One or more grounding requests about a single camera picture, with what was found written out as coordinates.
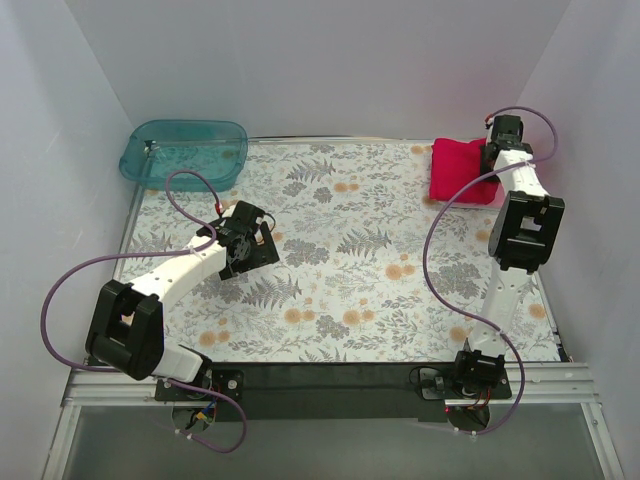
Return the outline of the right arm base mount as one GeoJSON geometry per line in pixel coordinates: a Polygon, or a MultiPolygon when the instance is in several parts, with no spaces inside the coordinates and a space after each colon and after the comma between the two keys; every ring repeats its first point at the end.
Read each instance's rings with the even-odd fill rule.
{"type": "Polygon", "coordinates": [[[466,405],[478,406],[490,400],[508,400],[512,390],[506,378],[495,387],[464,387],[454,380],[444,368],[419,365],[410,370],[408,381],[411,389],[422,400],[460,400],[466,405]]]}

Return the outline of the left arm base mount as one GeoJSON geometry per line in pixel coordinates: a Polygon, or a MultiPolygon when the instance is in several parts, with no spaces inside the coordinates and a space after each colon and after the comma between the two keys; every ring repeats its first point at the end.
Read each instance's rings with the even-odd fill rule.
{"type": "MultiPolygon", "coordinates": [[[[240,370],[208,368],[199,373],[190,386],[216,391],[238,401],[242,396],[243,381],[244,376],[240,370]]],[[[173,385],[165,380],[158,380],[154,399],[160,402],[198,402],[210,401],[213,397],[173,385]]]]}

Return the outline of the red t shirt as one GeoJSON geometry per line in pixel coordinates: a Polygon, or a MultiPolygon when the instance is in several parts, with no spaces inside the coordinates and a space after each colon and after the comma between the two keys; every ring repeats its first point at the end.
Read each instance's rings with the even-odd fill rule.
{"type": "MultiPolygon", "coordinates": [[[[485,139],[461,142],[437,138],[432,145],[429,197],[449,201],[460,189],[478,178],[481,166],[481,148],[485,139]]],[[[458,203],[489,205],[496,197],[498,184],[484,180],[466,190],[458,203]]]]}

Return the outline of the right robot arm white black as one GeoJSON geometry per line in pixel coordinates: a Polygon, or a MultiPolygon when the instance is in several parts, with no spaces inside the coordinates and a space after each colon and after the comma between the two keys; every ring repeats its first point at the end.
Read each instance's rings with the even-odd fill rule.
{"type": "Polygon", "coordinates": [[[485,125],[480,172],[500,182],[505,198],[488,243],[492,267],[480,313],[486,321],[474,328],[455,360],[454,381],[469,396],[488,395],[506,382],[504,336],[524,287],[551,256],[565,210],[537,176],[522,119],[500,112],[485,125]]]}

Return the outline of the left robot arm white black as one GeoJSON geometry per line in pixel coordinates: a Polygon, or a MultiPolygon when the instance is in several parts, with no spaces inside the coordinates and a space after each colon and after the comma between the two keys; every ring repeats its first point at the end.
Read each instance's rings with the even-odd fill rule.
{"type": "Polygon", "coordinates": [[[214,274],[224,281],[278,262],[268,224],[273,219],[263,209],[240,201],[202,226],[184,255],[127,283],[109,281],[98,295],[85,351],[135,380],[194,382],[204,374],[207,358],[169,342],[164,315],[214,274]]]}

